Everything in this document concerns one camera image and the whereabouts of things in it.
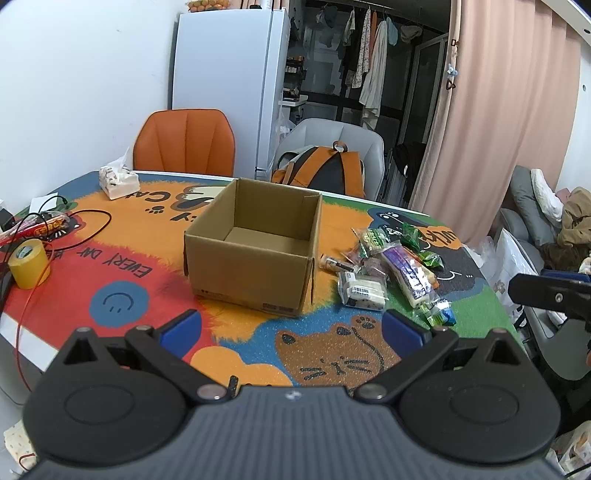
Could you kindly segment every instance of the curtain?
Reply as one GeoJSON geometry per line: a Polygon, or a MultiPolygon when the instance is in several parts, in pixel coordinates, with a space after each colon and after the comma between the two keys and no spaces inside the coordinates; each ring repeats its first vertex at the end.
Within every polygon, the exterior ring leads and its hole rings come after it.
{"type": "Polygon", "coordinates": [[[556,186],[576,110],[580,37],[540,0],[462,0],[455,8],[457,88],[445,90],[444,77],[410,208],[477,245],[516,164],[541,168],[556,186]]]}

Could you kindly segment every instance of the open cardboard box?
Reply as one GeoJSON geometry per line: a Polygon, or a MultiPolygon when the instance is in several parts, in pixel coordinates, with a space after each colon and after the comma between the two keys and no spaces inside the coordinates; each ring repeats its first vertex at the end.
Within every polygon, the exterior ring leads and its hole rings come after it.
{"type": "Polygon", "coordinates": [[[301,314],[318,248],[322,196],[237,179],[184,234],[185,274],[196,295],[281,316],[301,314]]]}

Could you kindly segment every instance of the towel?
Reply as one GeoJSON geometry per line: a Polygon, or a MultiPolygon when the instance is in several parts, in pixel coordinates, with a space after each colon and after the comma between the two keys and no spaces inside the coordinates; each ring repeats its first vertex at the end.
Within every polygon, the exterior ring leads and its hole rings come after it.
{"type": "Polygon", "coordinates": [[[363,74],[369,71],[369,39],[371,29],[371,10],[368,9],[363,21],[363,30],[361,33],[361,46],[359,47],[359,59],[357,60],[357,70],[351,88],[359,88],[363,82],[363,74]]]}
{"type": "Polygon", "coordinates": [[[375,31],[378,27],[378,14],[373,12],[371,14],[371,23],[369,25],[369,64],[371,65],[371,57],[374,54],[375,31]]]}
{"type": "Polygon", "coordinates": [[[388,43],[395,46],[398,43],[398,29],[390,17],[386,17],[386,22],[388,23],[388,43]]]}
{"type": "Polygon", "coordinates": [[[384,76],[386,74],[386,54],[388,50],[388,24],[383,21],[378,27],[375,40],[375,51],[371,62],[371,69],[361,89],[359,103],[363,105],[361,112],[361,126],[375,130],[378,123],[379,108],[384,91],[384,76]]]}

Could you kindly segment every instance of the yellow tape roll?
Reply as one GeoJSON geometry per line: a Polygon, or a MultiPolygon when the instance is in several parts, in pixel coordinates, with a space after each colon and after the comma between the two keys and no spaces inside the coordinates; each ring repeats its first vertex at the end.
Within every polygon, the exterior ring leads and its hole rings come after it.
{"type": "MultiPolygon", "coordinates": [[[[48,263],[43,243],[37,238],[21,243],[8,259],[12,276],[23,290],[29,290],[36,285],[39,275],[48,263]]],[[[49,276],[50,270],[50,267],[47,267],[40,284],[49,276]]]]}

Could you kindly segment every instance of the tissue box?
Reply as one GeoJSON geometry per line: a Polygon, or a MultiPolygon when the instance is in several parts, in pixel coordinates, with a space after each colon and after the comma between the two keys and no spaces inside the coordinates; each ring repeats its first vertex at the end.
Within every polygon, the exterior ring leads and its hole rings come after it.
{"type": "Polygon", "coordinates": [[[139,177],[136,172],[125,166],[125,159],[129,149],[123,157],[101,167],[99,170],[99,184],[110,200],[115,200],[139,191],[139,177]]]}

